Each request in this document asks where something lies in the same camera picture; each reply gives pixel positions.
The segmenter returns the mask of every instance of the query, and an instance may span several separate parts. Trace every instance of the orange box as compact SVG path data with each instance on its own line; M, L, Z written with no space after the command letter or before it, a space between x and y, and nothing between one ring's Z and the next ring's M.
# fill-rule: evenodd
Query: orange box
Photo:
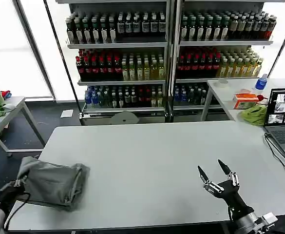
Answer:
M233 97L234 109L248 109L259 102L255 94L235 94Z

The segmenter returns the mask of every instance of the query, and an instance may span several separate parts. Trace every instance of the table leg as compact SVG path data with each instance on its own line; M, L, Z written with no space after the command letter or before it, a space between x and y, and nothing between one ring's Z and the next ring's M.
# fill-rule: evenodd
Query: table leg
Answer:
M38 126L37 126L37 124L36 124L36 122L34 120L34 117L32 116L32 114L31 114L29 108L27 107L27 105L25 104L25 102L23 103L22 113L25 116L25 118L28 121L28 123L30 124L30 126L33 129L34 133L38 137L38 139L41 142L41 144L43 146L45 146L46 143L45 143L43 137L40 135L40 133L38 131Z
M8 154L8 157L11 157L12 153L9 152L9 149L5 144L0 140L0 147Z
M211 88L209 88L209 91L207 92L207 96L206 96L206 100L205 100L204 109L203 109L202 115L201 115L201 121L205 121L205 119L206 119L207 113L209 112L209 106L210 106L211 98L212 98L212 91L211 91Z

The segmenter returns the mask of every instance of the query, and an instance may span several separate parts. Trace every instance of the metal shelf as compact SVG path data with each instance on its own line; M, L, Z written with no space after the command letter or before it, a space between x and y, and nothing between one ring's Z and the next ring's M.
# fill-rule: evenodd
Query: metal shelf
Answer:
M174 111L191 111L191 110L203 110L204 106L174 106ZM211 105L209 109L222 109L221 105Z
M213 79L258 79L258 77L227 77L227 78L194 78L194 79L176 79L176 83L202 83Z
M162 84L165 85L165 80L122 80L122 81L79 81L78 85L140 85L140 84Z
M155 2L155 1L166 1L166 0L56 0L59 4L65 3L118 3L118 2Z
M215 40L215 41L182 41L180 46L238 46L238 45L271 45L271 40Z
M105 49L105 48L152 48L166 47L167 42L129 42L107 44L68 44L69 49Z
M221 2L285 2L285 0L186 0L186 1L221 1Z

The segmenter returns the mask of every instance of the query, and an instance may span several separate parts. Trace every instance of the black cable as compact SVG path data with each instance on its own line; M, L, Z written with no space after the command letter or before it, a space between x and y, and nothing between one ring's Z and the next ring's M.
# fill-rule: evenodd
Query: black cable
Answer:
M268 139L268 134L267 134L267 133L265 133L265 140L266 140L266 142L267 142L267 144L268 144L268 146L269 146L269 148L270 148L270 150L271 150L273 156L276 157L276 158L280 161L280 163L282 164L283 167L285 167L284 163L283 163L283 162L279 159L279 157L277 157L276 154L274 153L274 151L273 151L272 147L270 146L269 142L273 145L273 147L274 147L281 155L283 155L283 154L282 154L282 153L280 152L280 150Z
M7 232L8 231L8 228L9 228L9 223L10 223L10 220L12 219L12 217L16 214L16 212L18 210L20 210L29 200L30 200L30 197L31 197L31 194L30 193L23 193L22 195L28 195L27 199L23 202L22 205L20 205L13 213L12 215L9 217L8 221L7 221L7 224L6 224L6 227L4 227L4 231Z

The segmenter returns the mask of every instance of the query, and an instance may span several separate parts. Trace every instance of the gray bag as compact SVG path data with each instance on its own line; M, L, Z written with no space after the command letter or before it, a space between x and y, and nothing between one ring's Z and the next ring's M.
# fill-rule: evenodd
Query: gray bag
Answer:
M24 179L25 191L31 194L28 203L69 211L78 203L88 172L81 163L67 167L24 157L17 179Z

